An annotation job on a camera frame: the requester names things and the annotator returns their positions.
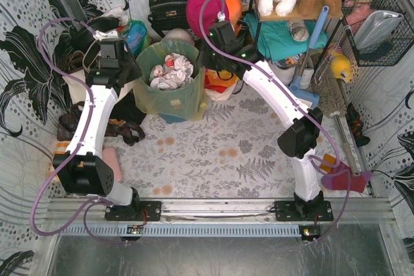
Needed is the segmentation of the yellow trash bag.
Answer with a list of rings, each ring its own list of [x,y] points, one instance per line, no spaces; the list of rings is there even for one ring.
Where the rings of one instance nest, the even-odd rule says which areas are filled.
[[[185,56],[194,66],[193,81],[180,89],[159,90],[150,87],[151,69],[164,63],[167,55],[177,53]],[[182,41],[162,41],[143,50],[136,61],[142,76],[135,81],[133,94],[136,106],[146,114],[163,114],[191,122],[201,120],[209,97],[204,89],[205,69],[197,66],[199,51]]]

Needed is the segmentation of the teal trash bin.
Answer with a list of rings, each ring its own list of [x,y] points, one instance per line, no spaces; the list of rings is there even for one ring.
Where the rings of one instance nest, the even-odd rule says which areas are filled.
[[[186,122],[187,119],[170,114],[158,114],[167,124]]]

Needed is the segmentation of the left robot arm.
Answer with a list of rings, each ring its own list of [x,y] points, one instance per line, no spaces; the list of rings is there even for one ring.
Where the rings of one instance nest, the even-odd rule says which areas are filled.
[[[103,39],[100,52],[98,66],[82,82],[86,97],[74,136],[65,153],[56,155],[52,164],[66,192],[129,206],[134,191],[114,179],[113,170],[102,159],[102,150],[120,91],[139,77],[140,69],[123,39]]]

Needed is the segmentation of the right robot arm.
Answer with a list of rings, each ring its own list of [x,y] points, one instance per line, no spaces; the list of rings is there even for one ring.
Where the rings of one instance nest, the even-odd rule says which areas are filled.
[[[266,61],[251,57],[257,52],[253,46],[242,46],[226,20],[214,23],[205,31],[199,20],[206,52],[201,52],[202,63],[220,72],[226,70],[252,87],[274,110],[285,128],[278,138],[282,152],[292,159],[296,181],[294,197],[302,204],[321,200],[315,165],[312,159],[316,139],[322,130],[323,114],[319,108],[310,109],[288,89],[270,69]]]

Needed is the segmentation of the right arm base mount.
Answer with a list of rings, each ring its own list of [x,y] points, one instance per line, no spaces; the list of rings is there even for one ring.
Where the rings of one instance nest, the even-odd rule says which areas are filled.
[[[280,222],[330,222],[334,220],[331,203],[323,201],[318,206],[298,207],[295,201],[279,200],[274,202],[276,220]]]

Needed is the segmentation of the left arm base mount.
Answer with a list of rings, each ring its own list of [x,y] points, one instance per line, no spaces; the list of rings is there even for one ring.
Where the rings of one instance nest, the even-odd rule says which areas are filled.
[[[113,206],[107,208],[105,219],[108,221],[121,222],[158,222],[162,211],[161,201],[140,201],[138,207]]]

